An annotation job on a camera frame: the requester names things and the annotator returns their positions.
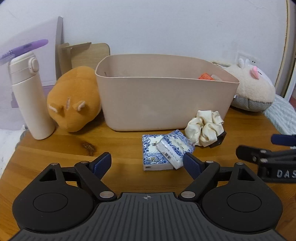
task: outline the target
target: white plush toy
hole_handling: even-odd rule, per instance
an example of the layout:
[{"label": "white plush toy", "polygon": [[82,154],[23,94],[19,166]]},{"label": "white plush toy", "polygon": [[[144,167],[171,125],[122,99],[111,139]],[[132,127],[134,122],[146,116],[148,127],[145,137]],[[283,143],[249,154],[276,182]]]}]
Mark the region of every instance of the white plush toy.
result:
[{"label": "white plush toy", "polygon": [[275,88],[267,75],[247,59],[239,59],[238,65],[221,66],[236,77],[240,84],[231,105],[243,110],[263,111],[272,105]]}]

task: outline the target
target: orange plush toy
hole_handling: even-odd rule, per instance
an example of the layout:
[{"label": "orange plush toy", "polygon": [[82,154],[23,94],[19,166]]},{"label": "orange plush toy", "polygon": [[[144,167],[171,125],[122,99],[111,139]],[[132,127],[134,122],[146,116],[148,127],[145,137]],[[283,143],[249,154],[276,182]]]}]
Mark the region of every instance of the orange plush toy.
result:
[{"label": "orange plush toy", "polygon": [[80,66],[63,74],[47,96],[50,116],[68,132],[79,131],[101,111],[96,75]]}]

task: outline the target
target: blue and white tissue packet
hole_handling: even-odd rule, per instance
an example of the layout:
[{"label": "blue and white tissue packet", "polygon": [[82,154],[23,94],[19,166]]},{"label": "blue and white tissue packet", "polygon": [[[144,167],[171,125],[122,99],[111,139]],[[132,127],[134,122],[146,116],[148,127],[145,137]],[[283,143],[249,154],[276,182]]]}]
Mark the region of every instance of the blue and white tissue packet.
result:
[{"label": "blue and white tissue packet", "polygon": [[156,148],[175,169],[183,166],[183,156],[186,152],[194,151],[194,146],[179,130],[164,135],[156,144]]},{"label": "blue and white tissue packet", "polygon": [[161,171],[174,168],[156,148],[156,144],[162,139],[162,137],[163,135],[143,135],[144,171]]}]

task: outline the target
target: gray ribbed plate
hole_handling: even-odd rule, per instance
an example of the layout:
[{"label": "gray ribbed plate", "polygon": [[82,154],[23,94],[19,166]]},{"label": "gray ribbed plate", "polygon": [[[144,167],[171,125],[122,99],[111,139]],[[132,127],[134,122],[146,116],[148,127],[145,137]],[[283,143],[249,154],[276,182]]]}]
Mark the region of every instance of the gray ribbed plate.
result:
[{"label": "gray ribbed plate", "polygon": [[21,230],[13,241],[283,241],[274,230],[236,234],[209,222],[192,202],[173,193],[123,193],[114,202],[101,203],[82,225],[56,234]]}]

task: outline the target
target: cream satin scrunchie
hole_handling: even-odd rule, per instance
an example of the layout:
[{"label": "cream satin scrunchie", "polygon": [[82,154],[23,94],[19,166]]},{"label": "cream satin scrunchie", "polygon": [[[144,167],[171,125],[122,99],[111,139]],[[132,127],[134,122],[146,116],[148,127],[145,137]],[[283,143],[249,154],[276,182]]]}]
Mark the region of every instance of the cream satin scrunchie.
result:
[{"label": "cream satin scrunchie", "polygon": [[218,111],[199,110],[185,128],[185,136],[193,145],[206,147],[216,142],[217,136],[224,132],[223,123]]}]

